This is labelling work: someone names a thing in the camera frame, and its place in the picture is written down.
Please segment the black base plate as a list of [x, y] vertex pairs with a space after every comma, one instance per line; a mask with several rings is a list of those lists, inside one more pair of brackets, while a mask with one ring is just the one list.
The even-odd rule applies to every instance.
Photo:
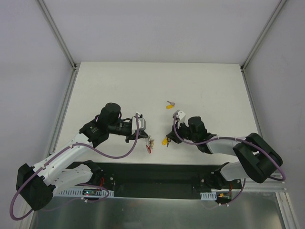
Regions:
[[121, 198], [200, 199], [218, 166], [98, 163], [102, 187]]

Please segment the red grey carabiner keyring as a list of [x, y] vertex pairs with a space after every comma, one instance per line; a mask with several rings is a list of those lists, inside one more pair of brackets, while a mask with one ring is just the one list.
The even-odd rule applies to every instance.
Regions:
[[147, 152], [150, 154], [154, 147], [154, 139], [152, 139], [151, 136], [148, 136], [145, 139], [145, 145], [146, 145]]

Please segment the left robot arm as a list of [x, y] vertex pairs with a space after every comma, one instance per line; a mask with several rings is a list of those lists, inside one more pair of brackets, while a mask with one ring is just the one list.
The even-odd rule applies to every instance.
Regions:
[[142, 114], [136, 113], [131, 118], [121, 118], [121, 108], [116, 103], [107, 103], [100, 114], [86, 123], [75, 137], [61, 150], [46, 159], [29, 166], [23, 164], [17, 173], [16, 191], [31, 207], [38, 211], [44, 208], [60, 191], [81, 183], [91, 186], [101, 181], [101, 169], [92, 161], [81, 163], [75, 169], [68, 166], [89, 150], [106, 158], [123, 159], [131, 154], [129, 150], [122, 156], [111, 156], [97, 150], [110, 135], [124, 136], [126, 143], [147, 139], [146, 121]]

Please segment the right aluminium frame post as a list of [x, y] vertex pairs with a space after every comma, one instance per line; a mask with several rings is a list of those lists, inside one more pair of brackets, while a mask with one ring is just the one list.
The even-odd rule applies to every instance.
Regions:
[[286, 4], [288, 3], [288, 0], [279, 0], [276, 4], [276, 7], [272, 11], [270, 17], [268, 18], [266, 24], [264, 25], [262, 31], [260, 32], [259, 36], [255, 40], [250, 52], [248, 53], [245, 61], [241, 65], [241, 71], [244, 73], [252, 59], [254, 58], [255, 54], [258, 52], [260, 46], [262, 45], [263, 41], [267, 37], [269, 31], [271, 30], [272, 26], [274, 25], [275, 21], [285, 8]]

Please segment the left aluminium frame post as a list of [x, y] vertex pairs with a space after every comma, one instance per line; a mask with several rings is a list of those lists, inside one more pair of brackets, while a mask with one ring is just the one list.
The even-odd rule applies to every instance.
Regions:
[[61, 51], [63, 52], [66, 60], [68, 61], [70, 67], [75, 70], [77, 68], [77, 63], [74, 60], [71, 52], [68, 49], [68, 46], [66, 45], [66, 42], [61, 34], [61, 32], [58, 29], [58, 26], [56, 25], [56, 22], [53, 18], [53, 16], [51, 15], [50, 10], [48, 9], [48, 6], [46, 4], [46, 2], [44, 0], [36, 0], [35, 1], [38, 5], [38, 7], [40, 8], [48, 26], [50, 27], [50, 30], [55, 38], [55, 40], [57, 41]]

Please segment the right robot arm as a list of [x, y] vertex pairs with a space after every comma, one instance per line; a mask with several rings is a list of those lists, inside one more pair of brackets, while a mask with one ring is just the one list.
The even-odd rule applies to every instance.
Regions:
[[175, 112], [173, 125], [167, 139], [180, 144], [196, 146], [200, 152], [214, 155], [230, 155], [237, 162], [226, 162], [204, 177], [209, 188], [222, 189], [238, 179], [251, 179], [262, 184], [267, 179], [283, 182], [286, 179], [281, 169], [282, 158], [257, 133], [245, 137], [219, 136], [207, 131], [199, 116], [185, 121], [185, 116]]

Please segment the aluminium frame post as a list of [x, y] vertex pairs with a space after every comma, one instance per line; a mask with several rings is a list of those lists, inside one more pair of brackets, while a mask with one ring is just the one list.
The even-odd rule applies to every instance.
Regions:
[[260, 32], [259, 36], [255, 40], [250, 52], [248, 53], [245, 61], [241, 65], [241, 71], [244, 73], [252, 59], [254, 58], [255, 54], [258, 52], [260, 46], [262, 45], [263, 41], [267, 37], [269, 31], [271, 30], [272, 26], [274, 25], [275, 21], [285, 8], [286, 4], [288, 3], [288, 0], [279, 0], [276, 4], [276, 7], [272, 11], [270, 17], [268, 18], [266, 24], [264, 25], [262, 31]]
[[44, 0], [36, 0], [35, 1], [38, 5], [38, 7], [40, 8], [48, 26], [50, 27], [50, 30], [55, 38], [55, 40], [57, 41], [61, 51], [63, 52], [66, 60], [68, 61], [70, 67], [75, 70], [77, 68], [77, 63], [74, 60], [71, 52], [68, 49], [68, 46], [66, 45], [66, 42], [61, 34], [61, 32], [58, 29], [58, 26], [56, 25], [56, 22], [53, 18], [53, 16], [51, 15], [50, 10], [48, 9], [48, 6], [46, 4], [46, 2]]

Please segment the key with yellow tag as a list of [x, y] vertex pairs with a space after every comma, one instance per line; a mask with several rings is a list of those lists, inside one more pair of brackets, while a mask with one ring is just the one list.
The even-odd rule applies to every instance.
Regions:
[[168, 147], [170, 142], [171, 142], [171, 139], [169, 139], [169, 138], [166, 137], [166, 138], [162, 141], [162, 145]]
[[170, 102], [170, 101], [167, 101], [167, 105], [166, 105], [166, 109], [172, 109], [175, 107], [175, 103], [174, 102]]

